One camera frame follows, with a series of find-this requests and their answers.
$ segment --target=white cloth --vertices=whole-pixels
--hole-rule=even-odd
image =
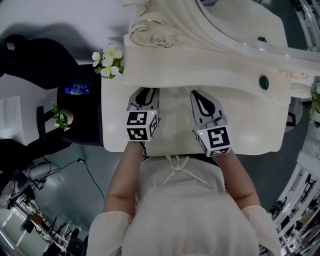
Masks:
[[[255,256],[259,246],[281,255],[276,229],[263,208],[240,211],[225,193],[218,167],[183,160],[181,165],[170,158],[168,165],[160,157],[143,162],[134,219],[124,212],[97,216],[87,255]]]

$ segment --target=drawstring tie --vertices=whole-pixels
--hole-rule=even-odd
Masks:
[[[189,160],[189,156],[186,157],[186,159],[184,160],[184,162],[180,165],[180,159],[179,156],[175,156],[176,160],[177,160],[177,165],[176,167],[173,166],[172,161],[171,161],[171,156],[170,155],[166,155],[166,161],[168,163],[168,165],[170,166],[172,172],[170,173],[170,175],[165,179],[165,181],[162,183],[162,185],[165,185],[170,178],[174,175],[175,172],[179,172],[179,171],[183,171],[186,174],[190,175],[192,178],[196,179],[198,182],[201,182],[202,184],[205,184],[206,186],[208,186],[211,189],[211,186],[203,179],[199,178],[198,176],[196,176],[195,174],[187,171],[184,169],[184,167],[186,166],[188,160]]]

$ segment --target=sleeve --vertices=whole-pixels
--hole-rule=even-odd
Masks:
[[[121,211],[98,215],[90,227],[87,256],[121,255],[122,243],[131,222],[132,217]]]
[[[271,216],[260,206],[249,206],[242,213],[251,224],[259,243],[259,255],[281,256],[281,246]]]

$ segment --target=white table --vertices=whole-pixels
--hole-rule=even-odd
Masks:
[[[123,84],[123,76],[102,79],[103,144],[110,152],[123,152],[128,142],[126,108],[138,86]],[[251,93],[222,87],[189,86],[160,89],[160,126],[146,144],[148,156],[203,153],[192,133],[192,90],[203,90],[222,104],[231,128],[232,148],[237,154],[260,155],[280,149],[288,105],[279,105]]]

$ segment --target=green knob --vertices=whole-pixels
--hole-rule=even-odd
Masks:
[[[259,85],[262,89],[268,90],[269,88],[269,80],[265,75],[262,75],[259,79]]]

